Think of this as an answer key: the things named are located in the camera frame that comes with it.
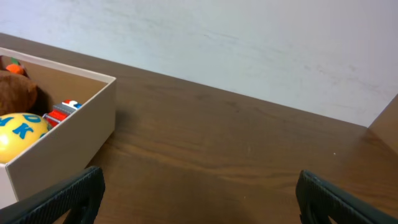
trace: red toy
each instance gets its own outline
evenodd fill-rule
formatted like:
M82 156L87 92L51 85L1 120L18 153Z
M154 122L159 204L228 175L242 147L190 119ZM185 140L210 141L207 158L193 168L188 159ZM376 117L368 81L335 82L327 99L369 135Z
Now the red toy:
M54 105L53 110L48 114L44 114L43 118L55 127L80 107L81 104L76 101L65 100L60 104Z

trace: white box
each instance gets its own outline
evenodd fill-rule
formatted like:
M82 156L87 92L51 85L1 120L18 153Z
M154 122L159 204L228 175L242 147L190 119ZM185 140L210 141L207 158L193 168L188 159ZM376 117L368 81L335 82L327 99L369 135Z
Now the white box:
M3 208L86 167L114 131L116 79L4 48L0 55L25 66L28 76L49 96L43 100L48 107L67 99L83 104L16 158L0 164Z

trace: wooden table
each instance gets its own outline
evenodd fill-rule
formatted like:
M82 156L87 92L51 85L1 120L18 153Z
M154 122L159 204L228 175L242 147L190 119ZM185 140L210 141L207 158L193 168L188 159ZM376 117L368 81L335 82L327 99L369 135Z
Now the wooden table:
M398 217L398 157L364 127L4 34L0 43L118 78L116 130L90 164L106 181L97 223L300 223L302 169Z

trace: blue letter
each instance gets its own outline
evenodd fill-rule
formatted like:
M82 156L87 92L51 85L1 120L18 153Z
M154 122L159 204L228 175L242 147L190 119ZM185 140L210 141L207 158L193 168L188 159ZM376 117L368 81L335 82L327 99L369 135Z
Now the blue letter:
M25 115L25 114L24 114L24 118L25 118L27 121L30 121L30 122L32 122L32 123L39 123L39 122L41 121L40 117L37 116L37 115L30 115L30 114Z
M13 130L13 133L19 134L21 139L25 139L26 132L32 131L33 129L29 125L22 123L17 129Z
M12 118L14 118L14 117L9 117L9 118L6 118L6 119L1 119L0 118L0 126L5 126L7 124L7 122L10 121Z

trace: white wall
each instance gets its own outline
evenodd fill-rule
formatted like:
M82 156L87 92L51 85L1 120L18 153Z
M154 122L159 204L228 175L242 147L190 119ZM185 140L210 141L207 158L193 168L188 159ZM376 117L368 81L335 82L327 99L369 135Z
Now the white wall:
M1 32L363 126L398 93L396 0L1 5Z

